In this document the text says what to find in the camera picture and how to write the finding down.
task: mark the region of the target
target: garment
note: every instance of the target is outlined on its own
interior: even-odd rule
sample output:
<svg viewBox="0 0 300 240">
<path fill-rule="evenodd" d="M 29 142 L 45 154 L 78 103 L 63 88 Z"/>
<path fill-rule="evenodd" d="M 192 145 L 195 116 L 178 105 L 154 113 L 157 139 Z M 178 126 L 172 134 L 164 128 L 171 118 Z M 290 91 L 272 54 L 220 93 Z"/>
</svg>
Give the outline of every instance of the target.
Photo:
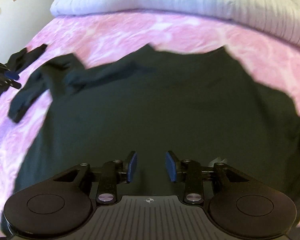
<svg viewBox="0 0 300 240">
<path fill-rule="evenodd" d="M 53 102 L 15 192 L 79 163 L 101 166 L 135 150 L 134 181 L 118 185 L 119 194 L 179 195 L 183 185 L 171 183 L 165 170 L 172 150 L 203 166 L 227 158 L 300 199 L 300 117 L 292 100 L 255 83 L 224 48 L 179 55 L 147 45 L 88 70 L 74 55 L 57 57 L 31 75 L 9 117 L 19 122 L 46 89 Z"/>
<path fill-rule="evenodd" d="M 40 47 L 27 52 L 27 48 L 12 54 L 6 63 L 9 70 L 20 74 L 27 67 L 29 67 L 33 62 L 35 62 L 46 50 L 47 45 L 43 44 Z M 7 91 L 9 86 L 0 87 L 0 96 L 3 92 Z"/>
</svg>

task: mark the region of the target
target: bed sheet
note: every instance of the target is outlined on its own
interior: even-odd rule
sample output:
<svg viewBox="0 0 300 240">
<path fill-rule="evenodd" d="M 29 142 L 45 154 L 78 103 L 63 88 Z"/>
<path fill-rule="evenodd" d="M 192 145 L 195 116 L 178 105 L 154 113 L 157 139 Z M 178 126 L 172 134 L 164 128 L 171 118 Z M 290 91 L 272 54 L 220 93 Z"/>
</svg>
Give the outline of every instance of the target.
<svg viewBox="0 0 300 240">
<path fill-rule="evenodd" d="M 233 23 L 153 11 L 67 16 L 50 22 L 27 47 L 34 49 L 42 43 L 49 46 L 21 73 L 23 85 L 44 62 L 67 53 L 75 53 L 90 68 L 118 60 L 147 43 L 157 50 L 178 53 L 204 53 L 225 45 L 255 81 L 290 95 L 300 114 L 300 48 Z M 7 113 L 17 92 L 10 88 L 0 97 L 0 216 L 52 100 L 46 91 L 21 122 L 14 124 Z"/>
</svg>

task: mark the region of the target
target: pink and white bedspread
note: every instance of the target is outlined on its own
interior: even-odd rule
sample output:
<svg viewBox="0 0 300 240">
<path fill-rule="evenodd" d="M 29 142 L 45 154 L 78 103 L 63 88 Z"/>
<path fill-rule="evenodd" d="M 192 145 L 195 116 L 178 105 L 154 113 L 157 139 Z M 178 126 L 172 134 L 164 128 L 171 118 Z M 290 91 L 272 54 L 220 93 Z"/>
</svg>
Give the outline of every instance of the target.
<svg viewBox="0 0 300 240">
<path fill-rule="evenodd" d="M 254 80 L 290 95 L 300 114 L 300 48 L 229 22 L 149 11 L 59 17 L 27 47 L 34 49 L 43 43 L 49 45 L 47 51 L 21 74 L 23 85 L 44 62 L 67 53 L 75 53 L 90 68 L 118 60 L 147 43 L 157 50 L 180 53 L 203 53 L 226 45 Z M 23 120 L 14 124 L 7 113 L 17 92 L 10 88 L 0 97 L 0 215 L 52 100 L 49 91 L 45 92 Z"/>
</svg>

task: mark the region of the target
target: white wall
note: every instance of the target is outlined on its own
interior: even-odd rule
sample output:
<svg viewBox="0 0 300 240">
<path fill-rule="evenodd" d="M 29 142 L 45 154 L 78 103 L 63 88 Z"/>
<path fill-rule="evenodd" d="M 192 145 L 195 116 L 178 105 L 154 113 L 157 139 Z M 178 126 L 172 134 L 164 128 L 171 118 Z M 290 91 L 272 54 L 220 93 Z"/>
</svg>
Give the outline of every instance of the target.
<svg viewBox="0 0 300 240">
<path fill-rule="evenodd" d="M 50 6 L 53 0 L 0 0 L 0 62 L 26 44 L 53 17 Z"/>
</svg>

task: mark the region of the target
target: metal bolt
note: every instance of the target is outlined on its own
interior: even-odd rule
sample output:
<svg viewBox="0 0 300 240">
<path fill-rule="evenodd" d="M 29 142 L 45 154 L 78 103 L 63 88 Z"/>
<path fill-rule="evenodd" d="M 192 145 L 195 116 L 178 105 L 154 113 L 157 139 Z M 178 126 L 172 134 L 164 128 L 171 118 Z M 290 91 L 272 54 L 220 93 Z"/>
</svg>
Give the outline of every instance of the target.
<svg viewBox="0 0 300 240">
<path fill-rule="evenodd" d="M 102 202 L 109 202 L 114 199 L 114 196 L 109 193 L 103 193 L 99 195 L 98 199 Z"/>
<path fill-rule="evenodd" d="M 197 201 L 201 200 L 202 197 L 199 194 L 191 193 L 186 196 L 186 199 L 191 202 L 197 202 Z"/>
</svg>

